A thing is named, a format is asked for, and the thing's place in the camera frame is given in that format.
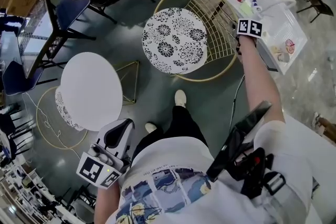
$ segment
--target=black pants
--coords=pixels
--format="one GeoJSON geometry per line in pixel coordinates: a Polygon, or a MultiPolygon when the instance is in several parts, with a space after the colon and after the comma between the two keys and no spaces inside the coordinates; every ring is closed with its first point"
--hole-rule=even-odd
{"type": "Polygon", "coordinates": [[[24,21],[23,18],[17,17],[17,16],[6,16],[6,17],[0,17],[0,33],[2,31],[6,32],[14,32],[16,35],[19,31],[19,28],[17,26],[11,26],[6,25],[7,23],[20,23],[22,24],[24,21]]]}
{"type": "Polygon", "coordinates": [[[158,127],[154,132],[144,137],[137,145],[132,159],[134,159],[143,149],[154,142],[171,137],[189,136],[201,140],[206,146],[207,143],[200,131],[197,123],[193,121],[188,110],[182,106],[174,106],[173,120],[169,129],[163,133],[162,128],[158,127]]]}

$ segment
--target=black and white patterned tabletop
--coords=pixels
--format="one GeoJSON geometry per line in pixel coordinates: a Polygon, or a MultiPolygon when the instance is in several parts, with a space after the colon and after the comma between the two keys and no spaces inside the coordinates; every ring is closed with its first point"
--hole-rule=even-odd
{"type": "Polygon", "coordinates": [[[160,71],[189,73],[206,61],[206,29],[201,19],[187,9],[163,9],[147,21],[142,48],[160,71]]]}

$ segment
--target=white shoe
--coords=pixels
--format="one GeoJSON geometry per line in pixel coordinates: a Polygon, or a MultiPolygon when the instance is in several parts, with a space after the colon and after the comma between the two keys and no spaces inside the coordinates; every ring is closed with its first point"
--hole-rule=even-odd
{"type": "Polygon", "coordinates": [[[158,127],[156,127],[153,123],[148,122],[145,124],[145,129],[149,134],[154,132],[157,128],[158,127]]]}
{"type": "Polygon", "coordinates": [[[184,91],[178,90],[175,93],[175,105],[183,106],[187,104],[187,96],[185,95],[184,91]]]}

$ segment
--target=white tray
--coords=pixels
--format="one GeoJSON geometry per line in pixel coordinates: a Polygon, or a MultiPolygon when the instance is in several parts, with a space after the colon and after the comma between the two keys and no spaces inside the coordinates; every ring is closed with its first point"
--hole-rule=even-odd
{"type": "MultiPolygon", "coordinates": [[[[238,2],[237,0],[227,1],[229,1],[229,3],[235,8],[238,17],[247,17],[246,14],[240,9],[240,2],[238,2]]],[[[271,4],[278,1],[280,0],[257,0],[257,3],[263,9],[265,9],[271,4]]],[[[290,10],[286,9],[284,3],[270,8],[269,10],[265,11],[265,14],[272,16],[265,16],[265,18],[267,18],[269,22],[269,24],[265,25],[269,37],[267,38],[267,40],[260,39],[260,43],[267,51],[278,71],[281,74],[285,74],[306,44],[307,38],[302,31],[299,23],[294,18],[294,15],[290,10]],[[284,63],[280,62],[276,58],[276,55],[271,52],[271,47],[279,45],[287,39],[291,39],[295,43],[295,52],[290,56],[290,61],[288,63],[284,63]]]]}

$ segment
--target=white cord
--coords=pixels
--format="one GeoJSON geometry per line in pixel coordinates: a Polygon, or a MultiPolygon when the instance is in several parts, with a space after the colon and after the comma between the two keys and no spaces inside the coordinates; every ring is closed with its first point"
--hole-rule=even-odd
{"type": "Polygon", "coordinates": [[[44,117],[46,117],[46,120],[44,121],[44,125],[46,126],[46,128],[49,128],[52,130],[52,132],[56,135],[57,139],[60,141],[60,143],[63,145],[63,147],[73,151],[77,157],[80,159],[79,155],[77,154],[77,152],[73,149],[73,148],[69,148],[67,147],[65,144],[63,144],[63,142],[61,141],[61,139],[59,138],[60,135],[61,135],[61,131],[59,130],[58,131],[58,134],[56,134],[56,132],[54,131],[53,127],[50,125],[49,123],[49,119],[48,119],[48,116],[42,111],[42,109],[38,108],[37,105],[35,104],[35,102],[32,100],[32,98],[30,97],[30,95],[25,92],[26,95],[28,95],[28,97],[30,98],[31,102],[34,104],[34,106],[36,107],[36,109],[38,109],[39,111],[41,111],[41,113],[43,114],[44,117]]]}
{"type": "Polygon", "coordinates": [[[231,131],[232,120],[233,120],[233,116],[234,116],[235,110],[236,110],[237,94],[238,94],[239,88],[240,88],[240,86],[242,86],[244,80],[245,80],[245,74],[242,76],[242,78],[241,78],[241,80],[239,82],[239,85],[238,85],[237,90],[236,90],[235,98],[233,99],[232,112],[231,112],[231,120],[230,120],[230,125],[229,125],[229,133],[231,131]]]}

